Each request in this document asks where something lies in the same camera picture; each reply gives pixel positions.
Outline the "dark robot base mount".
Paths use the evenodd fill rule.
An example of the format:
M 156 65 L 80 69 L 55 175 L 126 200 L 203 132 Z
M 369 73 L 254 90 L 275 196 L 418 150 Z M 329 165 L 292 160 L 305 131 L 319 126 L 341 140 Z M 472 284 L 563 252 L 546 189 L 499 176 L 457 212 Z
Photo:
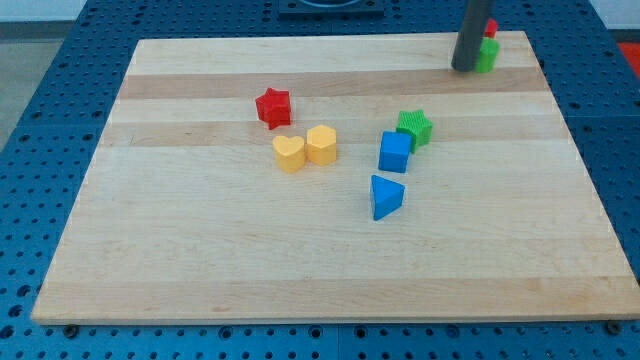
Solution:
M 383 0 L 277 0 L 280 18 L 384 15 Z

